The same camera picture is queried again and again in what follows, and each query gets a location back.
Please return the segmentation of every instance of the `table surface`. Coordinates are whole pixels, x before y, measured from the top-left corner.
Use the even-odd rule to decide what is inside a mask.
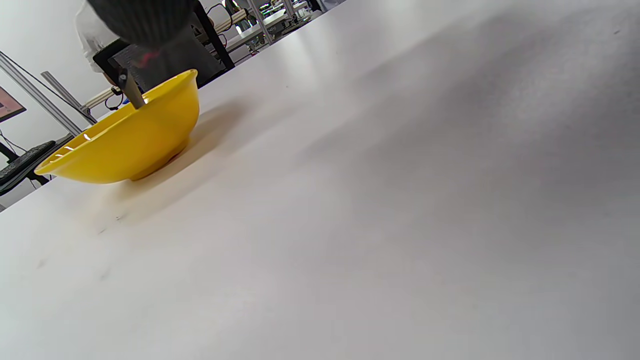
[[[2,212],[0,357],[635,359],[640,12],[558,3],[350,0]]]

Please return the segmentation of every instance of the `metal frame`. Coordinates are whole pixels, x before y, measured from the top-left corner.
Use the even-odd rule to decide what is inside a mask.
[[[7,76],[15,81],[31,98],[37,102],[42,108],[53,117],[62,127],[64,127],[69,133],[74,136],[78,136],[82,133],[82,130],[71,121],[57,106],[51,102],[38,88],[29,82],[22,73],[13,66],[13,64],[7,60],[4,55],[0,54],[0,69],[2,69]]]
[[[264,18],[262,17],[262,13],[260,12],[260,10],[258,10],[258,6],[255,5],[254,0],[247,0],[247,1],[251,6],[251,10],[253,10],[253,13],[255,14],[256,20],[258,20],[258,25],[260,26],[260,29],[262,29],[264,37],[267,39],[267,42],[269,43],[269,45],[273,45],[273,39],[271,38],[271,34],[269,34],[267,27],[264,25]]]
[[[87,117],[85,120],[89,122],[89,124],[94,125],[98,123],[98,120],[95,120],[95,117],[91,115],[91,111],[86,106],[82,105],[71,93],[64,87],[62,84],[56,79],[50,72],[43,71],[40,73],[42,77],[53,87],[59,94],[69,102],[70,105],[75,107],[76,109],[83,112]]]
[[[293,10],[293,2],[291,0],[282,0],[284,4],[284,8],[286,9],[287,16],[295,21],[296,20],[296,12]]]

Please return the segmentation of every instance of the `person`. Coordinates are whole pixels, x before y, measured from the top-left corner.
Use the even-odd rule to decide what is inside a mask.
[[[202,30],[195,15],[192,18],[191,25]],[[103,73],[93,56],[119,37],[105,25],[86,1],[76,14],[76,31],[89,66],[94,72]],[[196,69],[198,83],[204,83],[223,68],[196,39],[191,26],[185,27],[160,49],[150,50],[132,44],[116,54],[114,60],[129,71],[143,92],[189,69]],[[109,83],[116,85],[106,74],[104,76]]]

